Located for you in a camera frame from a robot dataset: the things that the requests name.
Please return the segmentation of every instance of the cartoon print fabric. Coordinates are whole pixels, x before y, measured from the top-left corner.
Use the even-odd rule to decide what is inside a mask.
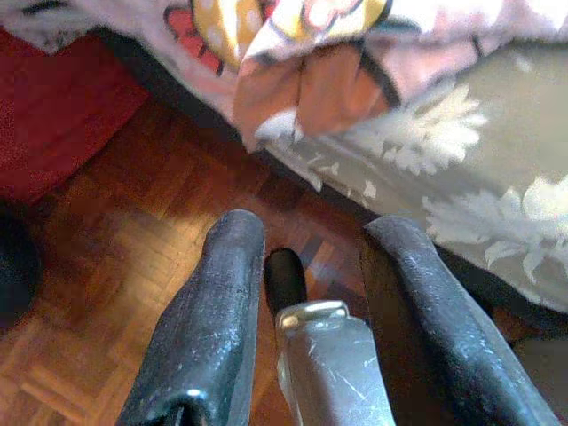
[[[73,12],[70,29],[88,22],[136,37],[249,150],[263,139],[348,130],[515,38],[568,41],[568,2],[557,0],[8,3],[0,21],[14,34],[57,21],[47,3]],[[30,11],[41,13],[32,21]]]

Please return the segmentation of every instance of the black object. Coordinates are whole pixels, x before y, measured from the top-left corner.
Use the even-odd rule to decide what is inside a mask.
[[[28,230],[0,213],[0,328],[28,311],[40,279],[41,262]]]
[[[249,424],[263,256],[264,226],[248,211],[230,211],[209,230],[117,424]]]
[[[415,222],[382,217],[365,231],[367,240],[386,252],[462,424],[560,424],[495,325]],[[379,303],[369,296],[370,305]],[[370,311],[376,322],[372,306]],[[382,346],[382,352],[388,349]]]
[[[304,267],[291,248],[277,248],[264,262],[266,302],[272,318],[279,311],[308,300]]]

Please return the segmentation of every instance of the parquet floor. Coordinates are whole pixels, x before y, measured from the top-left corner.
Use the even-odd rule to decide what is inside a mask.
[[[30,212],[44,277],[33,311],[0,339],[0,423],[114,424],[155,322],[234,208],[264,220],[267,250],[302,254],[311,297],[366,314],[356,219],[150,99]],[[262,298],[250,424],[289,425]]]

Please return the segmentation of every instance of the bed sheet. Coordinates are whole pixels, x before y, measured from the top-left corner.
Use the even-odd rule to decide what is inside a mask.
[[[568,312],[568,51],[512,45],[409,106],[268,149],[532,302]]]

